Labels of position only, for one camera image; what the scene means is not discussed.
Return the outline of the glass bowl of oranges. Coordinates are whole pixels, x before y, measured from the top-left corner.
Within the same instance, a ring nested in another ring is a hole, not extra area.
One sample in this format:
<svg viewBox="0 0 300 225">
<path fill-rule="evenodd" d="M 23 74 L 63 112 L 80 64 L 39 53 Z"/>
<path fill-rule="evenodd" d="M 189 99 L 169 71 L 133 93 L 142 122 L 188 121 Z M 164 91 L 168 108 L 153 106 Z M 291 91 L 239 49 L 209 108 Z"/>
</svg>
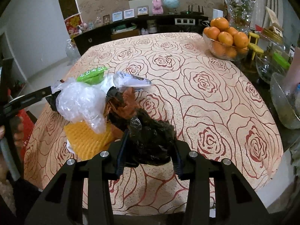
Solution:
<svg viewBox="0 0 300 225">
<path fill-rule="evenodd" d="M 209 51 L 219 59 L 239 61 L 248 54 L 249 38 L 242 31 L 229 26 L 224 17 L 211 20 L 202 34 Z"/>
</svg>

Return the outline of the glass flower vase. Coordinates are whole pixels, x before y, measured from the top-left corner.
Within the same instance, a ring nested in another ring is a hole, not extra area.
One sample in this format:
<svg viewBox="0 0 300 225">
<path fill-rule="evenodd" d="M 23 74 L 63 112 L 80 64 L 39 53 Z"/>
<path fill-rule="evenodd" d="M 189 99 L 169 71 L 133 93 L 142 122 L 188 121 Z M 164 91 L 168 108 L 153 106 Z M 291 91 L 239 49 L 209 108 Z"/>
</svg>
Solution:
<svg viewBox="0 0 300 225">
<path fill-rule="evenodd" d="M 224 0 L 229 25 L 239 32 L 248 33 L 255 0 Z"/>
</svg>

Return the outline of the red plastic trash basket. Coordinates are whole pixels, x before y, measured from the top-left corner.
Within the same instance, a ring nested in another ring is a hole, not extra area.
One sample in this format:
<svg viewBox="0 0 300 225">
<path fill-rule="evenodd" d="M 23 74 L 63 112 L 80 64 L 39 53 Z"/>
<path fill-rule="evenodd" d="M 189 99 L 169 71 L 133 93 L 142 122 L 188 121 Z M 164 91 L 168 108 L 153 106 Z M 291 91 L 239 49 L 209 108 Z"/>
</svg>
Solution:
<svg viewBox="0 0 300 225">
<path fill-rule="evenodd" d="M 31 134 L 33 132 L 33 129 L 34 129 L 35 125 L 34 125 L 34 123 L 32 122 L 29 115 L 27 114 L 27 112 L 24 109 L 20 110 L 18 112 L 17 116 L 23 118 L 23 133 L 24 133 L 23 143 L 24 143 L 24 146 L 21 149 L 21 158 L 22 158 L 22 160 L 24 160 L 26 147 L 27 147 L 27 144 L 30 140 L 30 137 L 31 137 Z"/>
</svg>

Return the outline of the red festive wall poster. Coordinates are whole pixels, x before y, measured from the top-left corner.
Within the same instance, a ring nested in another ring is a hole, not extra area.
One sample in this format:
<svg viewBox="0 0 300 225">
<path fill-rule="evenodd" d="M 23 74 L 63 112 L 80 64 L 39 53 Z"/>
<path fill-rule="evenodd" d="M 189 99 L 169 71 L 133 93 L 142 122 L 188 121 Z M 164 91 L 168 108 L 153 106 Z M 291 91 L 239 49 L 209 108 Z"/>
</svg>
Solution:
<svg viewBox="0 0 300 225">
<path fill-rule="evenodd" d="M 64 20 L 67 32 L 70 36 L 78 34 L 78 26 L 82 24 L 80 14 L 74 14 Z"/>
</svg>

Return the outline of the pink plush toy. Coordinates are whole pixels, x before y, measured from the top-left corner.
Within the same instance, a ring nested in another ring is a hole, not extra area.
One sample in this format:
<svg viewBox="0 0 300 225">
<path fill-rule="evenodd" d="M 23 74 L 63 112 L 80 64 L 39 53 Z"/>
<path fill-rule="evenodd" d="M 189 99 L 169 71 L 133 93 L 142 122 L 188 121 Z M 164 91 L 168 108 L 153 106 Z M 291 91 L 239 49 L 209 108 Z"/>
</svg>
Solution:
<svg viewBox="0 0 300 225">
<path fill-rule="evenodd" d="M 153 0 L 152 4 L 153 4 L 153 8 L 152 8 L 153 15 L 161 15 L 164 13 L 161 0 Z"/>
</svg>

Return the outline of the green snack wrapper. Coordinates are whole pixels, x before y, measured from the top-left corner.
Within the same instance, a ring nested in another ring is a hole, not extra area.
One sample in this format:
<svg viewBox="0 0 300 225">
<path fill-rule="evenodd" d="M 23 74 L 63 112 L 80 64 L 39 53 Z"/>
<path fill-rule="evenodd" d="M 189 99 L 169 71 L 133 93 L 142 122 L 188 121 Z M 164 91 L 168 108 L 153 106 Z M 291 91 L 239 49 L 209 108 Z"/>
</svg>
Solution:
<svg viewBox="0 0 300 225">
<path fill-rule="evenodd" d="M 99 84 L 104 80 L 104 73 L 107 71 L 107 67 L 96 67 L 86 71 L 79 75 L 76 79 L 77 82 L 83 82 L 88 85 Z"/>
</svg>

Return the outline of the rose pattern tablecloth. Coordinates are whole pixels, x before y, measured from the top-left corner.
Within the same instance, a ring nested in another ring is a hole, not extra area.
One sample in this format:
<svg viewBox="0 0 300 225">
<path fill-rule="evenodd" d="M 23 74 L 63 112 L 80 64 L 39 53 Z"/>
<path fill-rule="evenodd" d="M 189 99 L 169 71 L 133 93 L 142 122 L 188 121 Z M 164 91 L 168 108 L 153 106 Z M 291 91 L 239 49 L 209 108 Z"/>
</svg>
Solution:
<svg viewBox="0 0 300 225">
<path fill-rule="evenodd" d="M 283 146 L 275 121 L 248 78 L 230 61 L 213 57 L 196 33 L 148 34 L 93 46 L 64 79 L 105 66 L 151 80 L 138 103 L 157 120 L 168 120 L 177 138 L 205 158 L 230 159 L 257 190 L 280 165 Z M 67 148 L 68 124 L 46 103 L 24 157 L 24 178 L 44 189 L 60 167 L 77 156 Z M 122 215 L 184 211 L 189 182 L 171 163 L 125 168 L 109 181 L 112 210 Z"/>
</svg>

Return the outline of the large glass bowl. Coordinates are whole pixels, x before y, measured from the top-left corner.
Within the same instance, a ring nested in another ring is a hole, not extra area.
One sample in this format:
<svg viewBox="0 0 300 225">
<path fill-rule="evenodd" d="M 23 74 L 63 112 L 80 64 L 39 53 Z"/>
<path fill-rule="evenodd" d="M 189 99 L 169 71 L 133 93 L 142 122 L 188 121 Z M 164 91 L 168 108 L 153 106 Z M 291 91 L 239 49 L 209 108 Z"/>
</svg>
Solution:
<svg viewBox="0 0 300 225">
<path fill-rule="evenodd" d="M 297 93 L 288 95 L 281 85 L 284 76 L 273 73 L 270 82 L 271 100 L 281 123 L 290 130 L 299 129 L 299 108 L 296 106 Z"/>
</svg>

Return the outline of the white box device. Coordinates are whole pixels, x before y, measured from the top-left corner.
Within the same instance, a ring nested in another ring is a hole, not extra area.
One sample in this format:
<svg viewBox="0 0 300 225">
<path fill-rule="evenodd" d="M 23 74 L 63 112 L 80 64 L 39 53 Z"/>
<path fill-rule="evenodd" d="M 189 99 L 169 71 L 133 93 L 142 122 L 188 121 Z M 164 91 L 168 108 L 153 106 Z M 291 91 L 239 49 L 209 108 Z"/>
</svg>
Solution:
<svg viewBox="0 0 300 225">
<path fill-rule="evenodd" d="M 213 9 L 213 19 L 223 17 L 223 11 L 218 9 Z"/>
</svg>

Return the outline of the small yellow toy chair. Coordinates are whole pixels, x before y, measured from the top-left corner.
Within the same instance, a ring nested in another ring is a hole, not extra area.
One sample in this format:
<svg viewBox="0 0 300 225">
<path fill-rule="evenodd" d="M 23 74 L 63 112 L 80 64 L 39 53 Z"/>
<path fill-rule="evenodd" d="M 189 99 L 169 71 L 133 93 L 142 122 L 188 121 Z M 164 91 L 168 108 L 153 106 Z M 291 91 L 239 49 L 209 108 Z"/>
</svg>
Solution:
<svg viewBox="0 0 300 225">
<path fill-rule="evenodd" d="M 250 50 L 252 50 L 252 58 L 251 58 L 251 60 L 254 60 L 255 59 L 255 55 L 257 55 L 257 54 L 260 54 L 260 55 L 264 54 L 264 50 L 258 46 L 258 40 L 260 38 L 260 36 L 258 34 L 253 33 L 253 32 L 249 32 L 248 33 L 248 38 L 249 38 L 248 48 Z"/>
</svg>

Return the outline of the pale blue globe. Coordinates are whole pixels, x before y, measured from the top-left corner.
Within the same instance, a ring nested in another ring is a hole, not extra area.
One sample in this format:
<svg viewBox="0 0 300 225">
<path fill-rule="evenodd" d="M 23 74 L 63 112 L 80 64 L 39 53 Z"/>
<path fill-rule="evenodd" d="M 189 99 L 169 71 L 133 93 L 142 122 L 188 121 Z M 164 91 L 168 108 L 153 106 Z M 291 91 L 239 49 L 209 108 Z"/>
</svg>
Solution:
<svg viewBox="0 0 300 225">
<path fill-rule="evenodd" d="M 163 7 L 169 14 L 176 14 L 179 7 L 179 0 L 163 0 Z"/>
</svg>

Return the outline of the white knotted plastic bag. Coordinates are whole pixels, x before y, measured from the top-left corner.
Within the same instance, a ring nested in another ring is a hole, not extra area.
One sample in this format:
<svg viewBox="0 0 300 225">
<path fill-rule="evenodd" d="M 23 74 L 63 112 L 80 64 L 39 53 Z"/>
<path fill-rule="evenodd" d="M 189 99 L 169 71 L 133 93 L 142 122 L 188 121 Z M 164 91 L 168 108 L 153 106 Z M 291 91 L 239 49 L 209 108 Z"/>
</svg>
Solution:
<svg viewBox="0 0 300 225">
<path fill-rule="evenodd" d="M 119 89 L 132 87 L 135 90 L 143 90 L 152 85 L 152 82 L 149 79 L 124 72 L 116 72 L 113 76 L 113 83 L 115 87 Z"/>
</svg>

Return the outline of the clear water jug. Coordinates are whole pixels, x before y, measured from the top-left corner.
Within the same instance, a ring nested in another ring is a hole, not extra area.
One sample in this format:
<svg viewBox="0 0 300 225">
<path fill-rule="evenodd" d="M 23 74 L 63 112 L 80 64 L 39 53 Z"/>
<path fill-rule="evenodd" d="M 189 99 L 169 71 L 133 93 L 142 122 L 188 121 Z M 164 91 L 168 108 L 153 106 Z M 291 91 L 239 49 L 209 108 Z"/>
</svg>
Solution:
<svg viewBox="0 0 300 225">
<path fill-rule="evenodd" d="M 67 58 L 69 60 L 68 65 L 73 65 L 81 57 L 77 47 L 72 43 L 71 39 L 67 40 L 65 51 L 66 51 Z"/>
</svg>

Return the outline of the black wifi router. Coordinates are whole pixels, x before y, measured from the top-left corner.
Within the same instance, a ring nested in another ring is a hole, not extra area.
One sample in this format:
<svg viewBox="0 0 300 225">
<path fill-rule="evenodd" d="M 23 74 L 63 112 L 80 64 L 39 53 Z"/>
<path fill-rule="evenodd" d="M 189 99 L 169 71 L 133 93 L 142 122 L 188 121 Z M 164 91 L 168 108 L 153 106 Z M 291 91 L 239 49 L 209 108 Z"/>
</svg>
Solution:
<svg viewBox="0 0 300 225">
<path fill-rule="evenodd" d="M 181 15 L 204 15 L 204 10 L 203 6 L 198 5 L 197 10 L 194 10 L 193 5 L 188 5 L 188 10 L 187 11 L 181 11 Z"/>
</svg>

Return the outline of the black plastic trash bag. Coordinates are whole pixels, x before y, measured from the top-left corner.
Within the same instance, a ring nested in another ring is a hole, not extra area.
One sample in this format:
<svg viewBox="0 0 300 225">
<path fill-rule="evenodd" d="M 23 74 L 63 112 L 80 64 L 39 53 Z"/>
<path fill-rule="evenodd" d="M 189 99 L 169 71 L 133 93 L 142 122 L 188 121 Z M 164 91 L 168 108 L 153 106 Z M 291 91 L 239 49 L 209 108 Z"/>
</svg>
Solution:
<svg viewBox="0 0 300 225">
<path fill-rule="evenodd" d="M 104 116 L 112 124 L 112 135 L 124 140 L 121 161 L 126 167 L 162 166 L 171 161 L 174 127 L 167 120 L 151 118 L 135 100 L 134 88 L 120 91 L 113 86 L 105 101 Z"/>
</svg>

